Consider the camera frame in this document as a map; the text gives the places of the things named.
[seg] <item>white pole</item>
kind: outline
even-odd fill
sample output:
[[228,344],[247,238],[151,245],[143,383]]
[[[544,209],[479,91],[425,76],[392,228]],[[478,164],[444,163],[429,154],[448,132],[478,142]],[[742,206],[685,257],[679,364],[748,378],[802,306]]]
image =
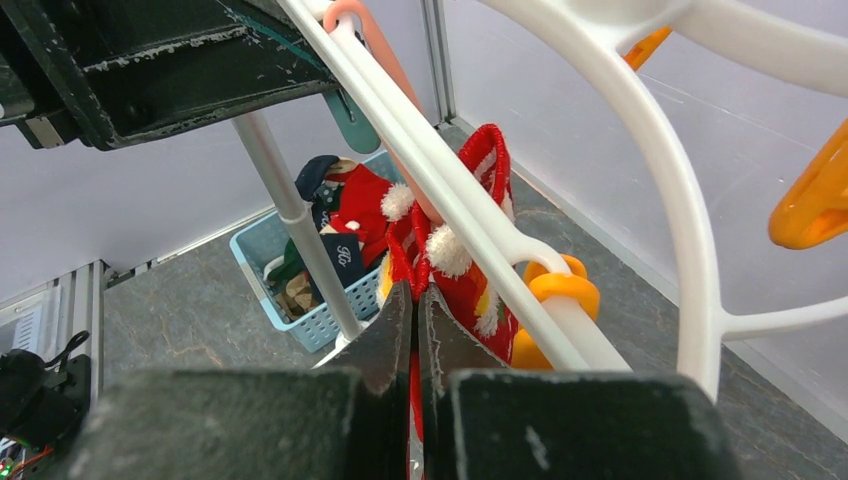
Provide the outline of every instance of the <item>white pole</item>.
[[286,230],[300,252],[309,275],[315,279],[315,285],[327,301],[333,319],[344,337],[348,341],[353,340],[362,327],[353,314],[342,283],[324,250],[312,216],[297,192],[280,148],[268,128],[268,122],[261,112],[252,112],[234,118],[233,125],[268,189],[280,219],[286,224]]

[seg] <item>orange plastic clip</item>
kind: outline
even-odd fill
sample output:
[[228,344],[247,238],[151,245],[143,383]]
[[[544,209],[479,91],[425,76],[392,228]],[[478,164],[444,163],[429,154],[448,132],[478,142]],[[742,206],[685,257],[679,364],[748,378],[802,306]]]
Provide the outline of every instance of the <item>orange plastic clip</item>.
[[626,61],[633,70],[639,70],[642,64],[648,61],[648,58],[653,55],[654,50],[656,50],[669,35],[671,35],[671,27],[663,27],[648,35],[643,38],[642,41],[634,45],[633,48],[624,55],[624,61]]
[[776,245],[802,250],[848,231],[848,120],[836,130],[769,219]]
[[[544,302],[554,295],[571,297],[577,300],[590,318],[596,320],[601,305],[600,291],[589,281],[589,274],[580,260],[568,255],[563,255],[562,258],[572,273],[548,273],[545,267],[531,262],[524,270],[524,283],[539,302]],[[551,363],[523,328],[515,334],[513,340],[512,367],[553,370]]]

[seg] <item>pink plastic hanger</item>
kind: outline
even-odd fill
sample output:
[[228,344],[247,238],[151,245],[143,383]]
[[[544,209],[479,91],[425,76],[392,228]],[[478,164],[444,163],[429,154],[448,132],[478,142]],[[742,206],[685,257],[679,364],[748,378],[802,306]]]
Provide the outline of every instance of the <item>pink plastic hanger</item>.
[[[365,41],[367,42],[368,47],[371,49],[371,54],[374,55],[377,63],[383,67],[383,70],[385,70],[390,77],[392,77],[392,80],[394,80],[397,86],[400,87],[403,93],[406,94],[407,98],[409,98],[412,104],[415,105],[420,112],[421,104],[418,102],[415,90],[412,89],[412,84],[409,83],[409,78],[407,78],[406,72],[404,72],[403,67],[395,56],[394,51],[392,51],[392,47],[389,45],[389,42],[386,41],[386,37],[383,35],[383,31],[380,30],[380,26],[374,20],[371,12],[368,11],[368,7],[359,0],[336,0],[331,2],[330,6],[328,6],[327,10],[324,12],[324,31],[328,34],[332,33],[333,30],[336,29],[339,16],[345,13],[359,17],[359,21],[362,23],[362,33],[365,36]],[[421,191],[412,179],[412,176],[409,175],[409,172],[406,171],[403,164],[401,164],[401,162],[397,159],[394,152],[388,148],[387,150],[389,151],[389,155],[391,155],[395,166],[397,166],[401,175],[403,175],[403,178],[406,180],[406,183],[408,183],[410,189],[412,189],[412,193],[415,195],[415,200],[417,200],[421,205],[421,209],[430,221],[437,225],[444,223],[439,212],[436,211],[436,208],[433,207],[433,204],[430,203],[430,200],[427,199],[427,196],[424,195],[424,192]]]

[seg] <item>teal plastic tab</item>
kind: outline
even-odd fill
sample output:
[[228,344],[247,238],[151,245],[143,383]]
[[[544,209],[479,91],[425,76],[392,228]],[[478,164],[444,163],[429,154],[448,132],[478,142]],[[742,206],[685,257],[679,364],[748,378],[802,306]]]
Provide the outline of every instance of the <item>teal plastic tab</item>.
[[324,94],[324,101],[330,107],[342,136],[353,151],[372,153],[380,148],[377,131],[347,92],[342,89],[327,92]]

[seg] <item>metal frame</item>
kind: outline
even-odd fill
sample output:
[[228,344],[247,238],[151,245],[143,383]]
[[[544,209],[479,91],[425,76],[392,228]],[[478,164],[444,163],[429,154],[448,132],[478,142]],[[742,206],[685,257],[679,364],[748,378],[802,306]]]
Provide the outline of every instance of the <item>metal frame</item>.
[[439,117],[441,121],[447,122],[456,117],[456,102],[450,68],[444,0],[421,0],[421,7],[424,13],[424,29],[427,32]]
[[[91,358],[91,405],[103,388],[103,289],[104,265],[98,260],[61,277],[36,287],[24,294],[0,303],[0,311],[11,308],[30,308],[42,302],[41,338],[47,340],[40,346],[39,355],[49,360],[61,351],[68,340],[81,330],[88,330],[91,338],[74,350],[71,358],[88,355]],[[0,440],[0,451],[11,441]]]

